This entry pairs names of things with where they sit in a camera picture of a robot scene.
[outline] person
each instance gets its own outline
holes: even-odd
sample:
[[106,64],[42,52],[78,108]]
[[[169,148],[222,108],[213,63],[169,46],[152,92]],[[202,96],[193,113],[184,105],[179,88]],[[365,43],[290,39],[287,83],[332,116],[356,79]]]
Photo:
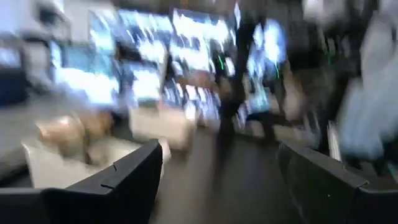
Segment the person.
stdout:
[[279,67],[275,67],[275,69],[277,71],[275,71],[276,73],[278,73],[279,75],[277,77],[272,77],[269,74],[264,74],[263,77],[263,81],[262,84],[264,87],[268,87],[270,90],[270,93],[272,93],[277,102],[278,102],[278,108],[279,108],[279,114],[281,116],[285,115],[285,111],[284,111],[284,102],[285,102],[285,98],[286,98],[286,89],[285,89],[285,85],[284,85],[284,69],[280,70]]
[[126,86],[132,86],[134,82],[134,76],[126,75],[126,71],[124,70],[123,61],[138,61],[141,62],[142,58],[139,52],[130,49],[129,47],[123,46],[120,41],[116,42],[116,50],[114,54],[114,59],[118,63],[118,80],[119,80],[119,94],[123,95],[126,92]]
[[275,141],[277,138],[273,128],[275,124],[290,126],[302,115],[302,90],[300,85],[296,84],[294,81],[288,60],[281,65],[280,73],[284,75],[281,75],[276,81],[267,80],[264,75],[263,82],[263,85],[270,87],[271,93],[277,98],[279,111],[273,112],[273,109],[270,109],[269,111],[250,114],[246,118],[246,123],[250,121],[258,121],[261,123],[265,135],[264,140],[267,142]]
[[221,80],[225,79],[228,75],[225,68],[225,55],[218,49],[213,49],[211,53],[211,61],[214,65],[215,83],[217,86],[221,85]]
[[[355,11],[349,1],[343,1],[343,5],[343,11]],[[345,156],[369,161],[384,159],[386,139],[396,138],[398,108],[394,96],[398,85],[398,78],[395,77],[398,64],[395,51],[397,10],[397,1],[382,0],[379,1],[379,10],[373,15],[370,14],[374,11],[371,7],[364,7],[362,13],[356,11],[357,15],[363,16],[359,17],[361,20],[356,19],[361,23],[357,27],[361,27],[362,33],[350,30],[351,26],[346,27],[351,45],[358,49],[353,56],[359,56],[361,75],[349,81],[338,116],[339,145]],[[314,17],[307,20],[323,27],[323,24],[333,24],[342,18],[343,16],[329,18],[329,21],[325,21]]]
[[235,75],[229,79],[231,93],[221,96],[220,106],[220,135],[234,132],[233,117],[238,113],[241,103],[245,100],[243,75],[246,72],[246,62],[249,57],[249,48],[253,42],[253,33],[257,23],[247,15],[236,32],[236,57]]

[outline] green light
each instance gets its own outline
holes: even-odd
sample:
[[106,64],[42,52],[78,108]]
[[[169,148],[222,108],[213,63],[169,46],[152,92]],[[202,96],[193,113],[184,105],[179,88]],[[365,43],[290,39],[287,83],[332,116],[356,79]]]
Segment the green light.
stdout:
[[220,56],[218,56],[218,60],[220,61],[221,69],[224,70],[224,63],[223,63],[223,61],[222,61]]
[[330,54],[326,55],[328,58],[328,64],[331,65],[332,64],[332,56]]

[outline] dark clothing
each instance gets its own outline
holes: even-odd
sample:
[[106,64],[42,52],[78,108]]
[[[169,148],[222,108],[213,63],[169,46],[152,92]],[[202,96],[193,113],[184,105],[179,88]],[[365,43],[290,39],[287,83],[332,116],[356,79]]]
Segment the dark clothing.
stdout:
[[279,114],[284,116],[284,103],[285,103],[285,98],[286,98],[286,89],[284,85],[284,81],[281,78],[277,78],[274,81],[274,85],[271,89],[272,94],[275,95],[276,100],[278,102],[278,108],[279,108]]
[[[246,72],[247,61],[249,57],[249,49],[253,41],[253,33],[256,28],[255,23],[246,22],[241,24],[236,33],[236,45],[238,48],[238,56],[235,65],[235,76],[231,79],[231,86],[233,95],[229,100],[221,100],[220,107],[220,134],[227,134],[234,132],[232,118],[237,114],[241,103],[246,96],[243,87],[243,75]],[[261,116],[252,115],[251,119],[261,122],[266,135],[266,139],[274,140],[275,134],[272,128],[272,115],[270,113],[263,113]]]
[[117,60],[130,60],[135,62],[142,61],[142,57],[137,49],[133,49],[122,45],[121,43],[116,43]]
[[166,77],[165,82],[170,81],[175,77],[175,70],[173,68],[173,58],[171,56],[167,57],[167,68],[166,68]]
[[226,77],[226,72],[225,72],[225,58],[224,55],[217,55],[213,54],[211,56],[211,61],[213,62],[214,68],[215,68],[215,83],[220,86],[221,83],[221,77]]

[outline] gray floor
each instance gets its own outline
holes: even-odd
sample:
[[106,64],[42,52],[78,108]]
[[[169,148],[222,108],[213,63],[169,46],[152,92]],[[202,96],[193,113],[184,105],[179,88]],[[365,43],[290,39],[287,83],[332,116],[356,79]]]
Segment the gray floor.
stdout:
[[36,96],[18,105],[0,108],[0,152],[14,149],[21,144],[21,139],[36,133],[36,121],[68,115],[80,108],[82,105],[76,101],[60,96]]
[[215,142],[199,130],[192,151],[173,155],[152,223],[301,223],[275,159],[277,144],[241,136]]

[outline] display screen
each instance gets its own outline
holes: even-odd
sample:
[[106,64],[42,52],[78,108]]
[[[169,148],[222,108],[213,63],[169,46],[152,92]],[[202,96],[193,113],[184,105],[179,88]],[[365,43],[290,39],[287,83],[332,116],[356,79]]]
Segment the display screen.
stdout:
[[159,100],[162,80],[155,65],[129,63],[124,65],[125,79],[131,85],[132,98],[130,104],[138,106],[147,100]]
[[170,42],[170,54],[182,68],[211,71],[211,51],[224,52],[234,32],[217,15],[183,9],[173,11],[176,35]]
[[120,10],[119,15],[123,27],[118,39],[137,48],[144,60],[163,63],[174,32],[169,17],[127,10]]
[[0,47],[0,67],[20,68],[21,55],[17,49]]
[[97,52],[112,54],[114,52],[113,31],[116,27],[116,16],[113,11],[89,11],[90,39]]
[[181,85],[176,79],[165,84],[163,101],[168,106],[183,108],[188,118],[200,114],[200,118],[208,121],[219,119],[220,101],[216,95],[206,88]]
[[264,51],[272,63],[281,63],[286,57],[286,38],[279,23],[267,19],[264,28]]
[[96,105],[115,103],[119,88],[114,77],[75,68],[60,68],[55,76],[55,84],[66,88],[69,93],[84,93],[87,100]]

